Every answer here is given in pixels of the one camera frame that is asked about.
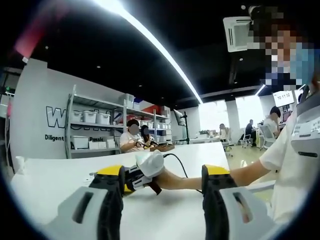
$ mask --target ceiling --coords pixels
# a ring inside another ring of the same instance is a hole
[[[177,109],[198,105],[180,75],[140,32],[90,0],[81,2],[67,4],[66,14],[46,30],[32,58],[48,62],[50,69],[154,104]],[[223,18],[246,16],[241,4],[230,6],[227,2],[217,7],[212,1],[201,0],[121,3],[169,51],[199,95],[206,96],[204,102],[232,100],[254,94],[259,88],[265,75],[264,51],[227,50]],[[229,84],[232,63],[236,83]],[[225,92],[241,88],[246,90]]]

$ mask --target office chair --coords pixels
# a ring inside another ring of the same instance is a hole
[[[259,129],[263,134],[263,144],[261,149],[268,149],[276,141],[275,135],[270,131],[268,125],[260,125]]]
[[[246,149],[248,146],[252,147],[252,141],[251,134],[246,135],[246,129],[243,130],[243,142],[244,144],[242,147]]]
[[[232,153],[230,153],[230,150],[232,150],[231,146],[234,145],[232,143],[231,133],[232,133],[232,130],[231,128],[229,128],[227,136],[221,137],[220,140],[221,140],[225,154],[227,156],[233,157]]]

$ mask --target black cable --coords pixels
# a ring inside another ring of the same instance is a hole
[[[184,167],[184,165],[182,164],[181,160],[177,157],[177,155],[175,155],[175,154],[173,154],[173,153],[167,153],[167,154],[164,154],[164,155],[163,155],[163,158],[166,158],[166,157],[169,156],[169,155],[175,156],[176,159],[178,159],[179,163],[181,164],[182,170],[183,170],[183,172],[184,172],[184,174],[185,174],[185,177],[188,179],[189,177],[188,177],[188,175],[187,175],[187,173],[186,173],[185,167]]]

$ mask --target light fixture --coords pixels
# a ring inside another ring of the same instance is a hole
[[[168,60],[168,62],[174,67],[174,69],[179,73],[188,87],[191,89],[195,97],[198,99],[200,104],[203,104],[199,94],[196,89],[184,73],[177,62],[173,59],[173,57],[169,54],[169,52],[165,49],[165,47],[152,35],[152,33],[146,29],[134,16],[128,13],[122,4],[117,0],[93,0],[100,7],[111,11],[113,13],[119,14],[125,20],[127,20],[132,26],[134,26],[139,32],[141,32],[159,51],[162,55]]]
[[[304,87],[305,87],[305,84],[303,84],[301,87],[299,87],[298,90],[301,90],[301,89],[303,89]]]
[[[260,89],[255,93],[255,96],[258,96],[258,94],[266,87],[265,84],[263,84]]]

